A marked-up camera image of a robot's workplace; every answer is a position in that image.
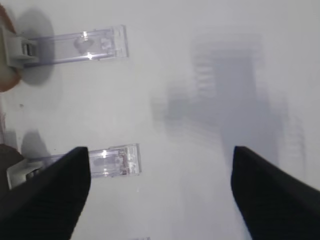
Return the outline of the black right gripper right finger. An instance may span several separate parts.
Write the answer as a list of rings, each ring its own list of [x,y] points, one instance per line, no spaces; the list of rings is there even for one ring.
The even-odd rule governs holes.
[[[245,146],[234,148],[231,190],[252,239],[320,238],[320,192]]]

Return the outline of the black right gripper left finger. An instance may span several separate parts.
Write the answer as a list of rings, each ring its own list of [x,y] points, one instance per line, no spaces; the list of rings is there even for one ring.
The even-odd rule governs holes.
[[[0,201],[2,240],[69,240],[91,187],[89,151],[76,147]]]

